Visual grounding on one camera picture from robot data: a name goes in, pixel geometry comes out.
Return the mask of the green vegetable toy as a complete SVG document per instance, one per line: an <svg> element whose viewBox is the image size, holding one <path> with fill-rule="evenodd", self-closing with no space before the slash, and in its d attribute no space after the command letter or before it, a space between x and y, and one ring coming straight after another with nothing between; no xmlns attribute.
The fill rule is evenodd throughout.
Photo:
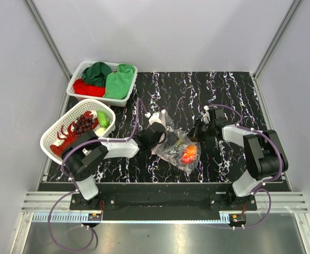
<svg viewBox="0 0 310 254"><path fill-rule="evenodd" d="M98 119L100 126L103 128L107 128L110 125L110 120L108 116L106 115L106 113L98 110L96 111L96 114L97 114L97 119Z"/></svg>

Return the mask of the white radish toy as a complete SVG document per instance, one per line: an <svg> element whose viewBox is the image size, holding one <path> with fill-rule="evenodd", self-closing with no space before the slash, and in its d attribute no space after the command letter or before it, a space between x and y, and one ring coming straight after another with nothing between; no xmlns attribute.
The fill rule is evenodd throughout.
<svg viewBox="0 0 310 254"><path fill-rule="evenodd" d="M95 134L99 137L104 137L107 133L108 133L108 130L105 127L100 127L95 131Z"/></svg>

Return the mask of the purple grape bunch toy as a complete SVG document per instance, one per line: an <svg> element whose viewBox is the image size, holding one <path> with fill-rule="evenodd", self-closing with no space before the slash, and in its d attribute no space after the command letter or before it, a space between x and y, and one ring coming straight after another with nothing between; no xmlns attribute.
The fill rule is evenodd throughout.
<svg viewBox="0 0 310 254"><path fill-rule="evenodd" d="M74 130L73 133L76 137L79 137L83 133L93 130L98 125L97 118L89 117L89 116L82 116L79 117L76 122L73 124Z"/></svg>

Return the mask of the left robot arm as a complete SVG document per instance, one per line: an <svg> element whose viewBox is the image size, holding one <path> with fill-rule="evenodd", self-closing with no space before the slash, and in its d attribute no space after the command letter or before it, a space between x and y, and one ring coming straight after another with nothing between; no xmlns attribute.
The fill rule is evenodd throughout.
<svg viewBox="0 0 310 254"><path fill-rule="evenodd" d="M93 210L99 206L99 190L93 174L98 165L111 158L133 158L140 152L151 151L164 137L165 127L154 123L136 136L126 139L99 138L87 131L69 145L61 154L62 167L70 173L81 195L81 203Z"/></svg>

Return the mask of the yellow fruit toy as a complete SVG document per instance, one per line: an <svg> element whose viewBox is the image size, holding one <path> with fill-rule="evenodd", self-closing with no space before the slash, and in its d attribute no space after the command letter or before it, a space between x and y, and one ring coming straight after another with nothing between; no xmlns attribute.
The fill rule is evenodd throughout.
<svg viewBox="0 0 310 254"><path fill-rule="evenodd" d="M179 138L179 140L175 143L175 147L180 147L184 142L184 138Z"/></svg>

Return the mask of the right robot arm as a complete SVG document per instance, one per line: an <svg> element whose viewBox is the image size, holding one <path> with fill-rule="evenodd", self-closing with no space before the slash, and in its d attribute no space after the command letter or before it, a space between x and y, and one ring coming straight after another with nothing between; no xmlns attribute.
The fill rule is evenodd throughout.
<svg viewBox="0 0 310 254"><path fill-rule="evenodd" d="M188 137L206 142L215 137L244 149L246 171L228 188L221 204L232 210L243 209L259 188L272 182L288 169L288 160L274 130L259 131L241 125L242 115L231 107L214 104L204 106Z"/></svg>

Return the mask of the red lobster toy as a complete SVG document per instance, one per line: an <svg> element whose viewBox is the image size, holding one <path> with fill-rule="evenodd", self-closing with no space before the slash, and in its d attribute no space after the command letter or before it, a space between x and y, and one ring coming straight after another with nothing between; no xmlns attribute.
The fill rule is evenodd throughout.
<svg viewBox="0 0 310 254"><path fill-rule="evenodd" d="M91 111L86 111L84 114L80 115L79 117L82 117L82 116L89 116L89 117L93 117L94 119L97 118L97 117L94 117ZM73 122L71 122L68 125L66 129L67 132L64 132L63 125L61 126L60 131L57 132L57 138L59 141L62 141L62 143L58 146L54 144L50 146L51 151L56 156L61 157L63 151L80 137L80 136L76 137L75 134L73 133L73 130L74 130L73 124L76 122L76 120L79 117L77 117Z"/></svg>

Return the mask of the clear zip top bag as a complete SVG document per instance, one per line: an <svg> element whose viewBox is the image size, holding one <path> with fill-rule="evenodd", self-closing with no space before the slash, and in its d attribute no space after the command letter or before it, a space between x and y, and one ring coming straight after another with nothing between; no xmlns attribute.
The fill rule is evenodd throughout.
<svg viewBox="0 0 310 254"><path fill-rule="evenodd" d="M197 142L192 142L183 130L176 129L174 122L168 113L163 115L165 117L165 134L162 135L160 143L152 149L152 154L177 167L184 173L191 174L197 167L200 159L200 144ZM180 147L175 147L175 143L179 140L179 138L184 138L184 142ZM198 152L196 159L190 164L184 164L181 162L183 151L188 145L191 144L197 146Z"/></svg>

